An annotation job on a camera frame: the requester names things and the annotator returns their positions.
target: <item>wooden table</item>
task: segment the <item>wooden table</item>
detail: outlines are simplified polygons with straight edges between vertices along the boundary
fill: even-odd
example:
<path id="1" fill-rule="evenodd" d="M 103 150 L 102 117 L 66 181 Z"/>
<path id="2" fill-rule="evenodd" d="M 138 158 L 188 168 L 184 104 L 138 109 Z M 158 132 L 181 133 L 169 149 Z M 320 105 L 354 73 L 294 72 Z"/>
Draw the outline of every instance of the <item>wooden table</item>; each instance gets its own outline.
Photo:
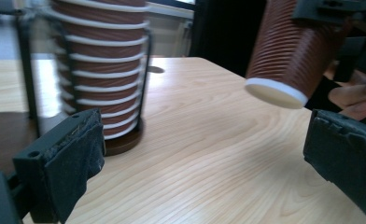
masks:
<path id="1" fill-rule="evenodd" d="M 310 111 L 267 105 L 204 59 L 152 64 L 143 139 L 106 158 L 67 223 L 366 223 L 303 160 Z"/>

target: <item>wood grain surface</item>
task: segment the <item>wood grain surface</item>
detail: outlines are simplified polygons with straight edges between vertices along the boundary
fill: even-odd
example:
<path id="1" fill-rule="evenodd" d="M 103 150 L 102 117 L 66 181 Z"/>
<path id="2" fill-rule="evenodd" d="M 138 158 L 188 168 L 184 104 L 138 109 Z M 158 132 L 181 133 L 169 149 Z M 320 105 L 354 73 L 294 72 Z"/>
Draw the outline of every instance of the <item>wood grain surface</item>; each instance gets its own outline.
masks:
<path id="1" fill-rule="evenodd" d="M 267 105 L 204 59 L 152 64 L 143 139 L 106 158 L 67 223 L 366 223 L 303 160 L 310 111 Z"/>

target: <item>light wood tabletop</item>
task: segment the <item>light wood tabletop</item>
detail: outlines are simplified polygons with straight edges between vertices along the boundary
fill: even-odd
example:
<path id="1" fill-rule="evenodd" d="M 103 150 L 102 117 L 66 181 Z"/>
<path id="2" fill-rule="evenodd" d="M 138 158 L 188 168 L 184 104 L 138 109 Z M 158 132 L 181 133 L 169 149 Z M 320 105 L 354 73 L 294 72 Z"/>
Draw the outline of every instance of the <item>light wood tabletop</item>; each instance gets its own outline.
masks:
<path id="1" fill-rule="evenodd" d="M 310 111 L 267 105 L 204 59 L 152 65 L 141 142 L 106 157 L 67 223 L 366 223 L 303 160 Z"/>

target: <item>human hand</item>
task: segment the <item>human hand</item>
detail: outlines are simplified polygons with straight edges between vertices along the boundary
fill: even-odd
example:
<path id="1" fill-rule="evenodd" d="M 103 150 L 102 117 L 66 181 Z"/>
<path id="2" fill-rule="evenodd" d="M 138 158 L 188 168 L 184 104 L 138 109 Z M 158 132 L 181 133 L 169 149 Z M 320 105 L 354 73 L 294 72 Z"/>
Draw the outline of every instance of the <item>human hand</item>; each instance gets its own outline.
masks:
<path id="1" fill-rule="evenodd" d="M 326 72 L 325 76 L 332 78 L 335 63 Z M 351 119 L 366 118 L 366 74 L 355 71 L 347 83 L 339 83 L 342 87 L 335 88 L 329 93 L 329 99 L 338 105 L 343 115 Z"/>

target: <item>finger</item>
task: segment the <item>finger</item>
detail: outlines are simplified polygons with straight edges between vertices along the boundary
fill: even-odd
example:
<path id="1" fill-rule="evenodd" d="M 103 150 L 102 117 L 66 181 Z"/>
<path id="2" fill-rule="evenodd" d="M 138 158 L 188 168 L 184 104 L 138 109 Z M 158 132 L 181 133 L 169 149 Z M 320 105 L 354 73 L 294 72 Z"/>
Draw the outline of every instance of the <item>finger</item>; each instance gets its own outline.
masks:
<path id="1" fill-rule="evenodd" d="M 342 109 L 366 102 L 366 85 L 335 88 L 330 91 L 329 99 Z"/>
<path id="2" fill-rule="evenodd" d="M 340 112 L 351 119 L 362 120 L 366 118 L 366 102 L 351 105 Z"/>

